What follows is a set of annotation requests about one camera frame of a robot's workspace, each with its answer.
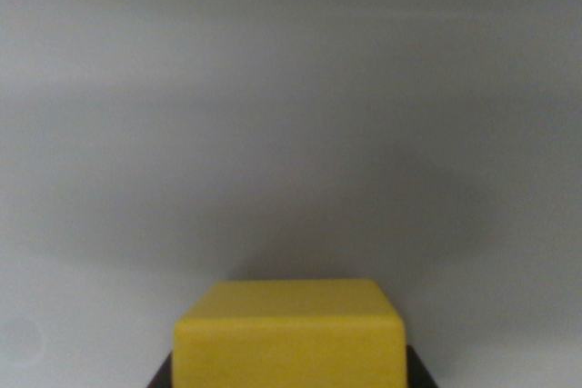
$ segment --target gray background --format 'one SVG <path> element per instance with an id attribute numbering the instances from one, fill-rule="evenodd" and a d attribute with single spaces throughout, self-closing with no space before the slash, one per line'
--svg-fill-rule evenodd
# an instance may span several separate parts
<path id="1" fill-rule="evenodd" d="M 146 386 L 216 281 L 363 276 L 443 387 L 582 378 L 582 0 L 0 0 L 0 385 Z"/>

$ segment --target white wall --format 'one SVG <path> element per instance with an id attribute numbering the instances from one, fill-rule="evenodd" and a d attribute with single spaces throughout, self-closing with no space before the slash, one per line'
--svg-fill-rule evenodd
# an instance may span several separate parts
<path id="1" fill-rule="evenodd" d="M 582 376 L 582 0 L 0 0 L 0 385 L 146 386 L 230 278 L 378 280 L 443 387 Z"/>

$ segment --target wooden block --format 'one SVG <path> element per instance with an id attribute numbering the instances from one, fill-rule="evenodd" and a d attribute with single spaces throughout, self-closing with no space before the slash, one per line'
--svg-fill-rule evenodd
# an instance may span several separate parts
<path id="1" fill-rule="evenodd" d="M 402 320 L 361 279 L 217 284 L 172 359 L 174 388 L 406 388 Z"/>

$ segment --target yellow box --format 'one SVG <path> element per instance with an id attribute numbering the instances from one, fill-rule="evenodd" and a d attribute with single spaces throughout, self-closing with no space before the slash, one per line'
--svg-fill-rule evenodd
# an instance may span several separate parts
<path id="1" fill-rule="evenodd" d="M 406 388 L 402 320 L 368 280 L 217 284 L 177 323 L 174 388 Z"/>

